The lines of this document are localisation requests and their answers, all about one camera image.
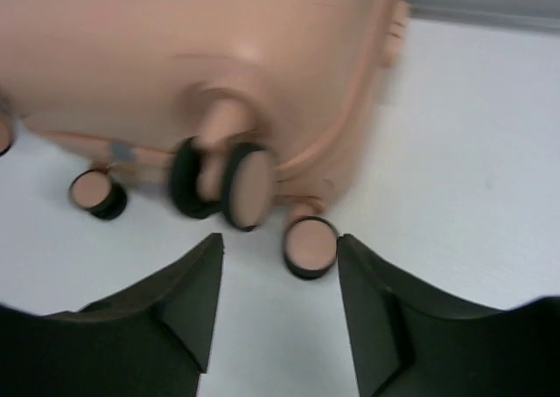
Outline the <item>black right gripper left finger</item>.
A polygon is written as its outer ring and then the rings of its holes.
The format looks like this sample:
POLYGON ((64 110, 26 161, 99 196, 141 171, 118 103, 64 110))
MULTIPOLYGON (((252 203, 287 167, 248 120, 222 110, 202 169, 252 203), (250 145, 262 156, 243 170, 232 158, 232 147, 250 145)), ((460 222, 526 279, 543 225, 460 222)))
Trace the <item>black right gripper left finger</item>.
POLYGON ((224 245, 180 259, 83 309, 1 308, 3 396, 194 396, 207 372, 224 245))

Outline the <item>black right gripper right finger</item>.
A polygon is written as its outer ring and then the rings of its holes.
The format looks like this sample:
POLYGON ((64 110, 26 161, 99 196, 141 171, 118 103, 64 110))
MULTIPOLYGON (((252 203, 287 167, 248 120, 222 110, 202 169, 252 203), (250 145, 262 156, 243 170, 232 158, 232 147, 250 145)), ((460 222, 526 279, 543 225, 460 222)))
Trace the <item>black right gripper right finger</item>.
POLYGON ((339 283, 362 396, 556 396, 559 300, 497 310, 339 239, 339 283))

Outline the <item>pink suitcase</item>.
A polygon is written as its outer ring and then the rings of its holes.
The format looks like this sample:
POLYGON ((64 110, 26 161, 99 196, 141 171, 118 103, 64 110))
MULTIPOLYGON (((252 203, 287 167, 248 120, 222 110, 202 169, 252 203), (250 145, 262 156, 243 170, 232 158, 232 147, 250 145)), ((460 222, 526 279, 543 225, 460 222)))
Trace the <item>pink suitcase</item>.
POLYGON ((73 203, 120 215, 161 185, 249 232, 288 209, 289 271, 338 257, 324 213, 353 182, 406 0, 1 0, 1 148, 13 119, 87 159, 73 203))

